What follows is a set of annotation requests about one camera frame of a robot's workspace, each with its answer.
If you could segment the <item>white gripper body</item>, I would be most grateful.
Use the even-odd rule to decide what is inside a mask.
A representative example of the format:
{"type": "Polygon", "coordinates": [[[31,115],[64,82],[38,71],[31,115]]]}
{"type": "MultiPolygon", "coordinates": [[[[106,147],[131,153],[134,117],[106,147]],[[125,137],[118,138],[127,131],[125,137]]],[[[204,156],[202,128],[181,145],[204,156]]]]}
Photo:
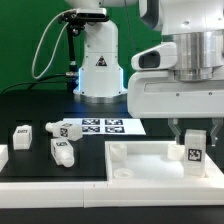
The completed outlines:
{"type": "Polygon", "coordinates": [[[224,81],[178,82],[167,71],[136,72],[127,107],[134,118],[221,118],[224,81]]]}

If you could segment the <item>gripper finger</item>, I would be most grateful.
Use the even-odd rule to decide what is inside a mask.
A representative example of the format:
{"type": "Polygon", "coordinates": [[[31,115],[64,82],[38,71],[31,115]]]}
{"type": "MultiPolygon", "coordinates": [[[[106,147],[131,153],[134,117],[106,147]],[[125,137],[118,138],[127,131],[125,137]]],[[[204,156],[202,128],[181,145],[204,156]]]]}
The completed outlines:
{"type": "Polygon", "coordinates": [[[223,126],[223,119],[222,118],[213,118],[212,119],[212,128],[209,132],[208,136],[208,144],[212,147],[216,146],[218,141],[218,133],[223,126]]]}
{"type": "Polygon", "coordinates": [[[175,135],[176,143],[179,144],[180,135],[181,135],[181,129],[179,128],[179,120],[177,118],[169,118],[168,126],[170,127],[171,131],[175,135]]]}

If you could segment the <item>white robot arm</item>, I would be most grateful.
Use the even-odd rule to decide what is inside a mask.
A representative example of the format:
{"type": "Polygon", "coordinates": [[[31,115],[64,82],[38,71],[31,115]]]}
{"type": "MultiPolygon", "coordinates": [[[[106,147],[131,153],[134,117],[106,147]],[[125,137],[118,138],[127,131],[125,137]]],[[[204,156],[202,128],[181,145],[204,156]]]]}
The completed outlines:
{"type": "MultiPolygon", "coordinates": [[[[91,103],[118,97],[117,27],[98,18],[123,0],[66,0],[87,25],[74,96],[91,103]]],[[[128,0],[159,44],[135,54],[127,109],[134,118],[224,117],[224,0],[128,0]]]]}

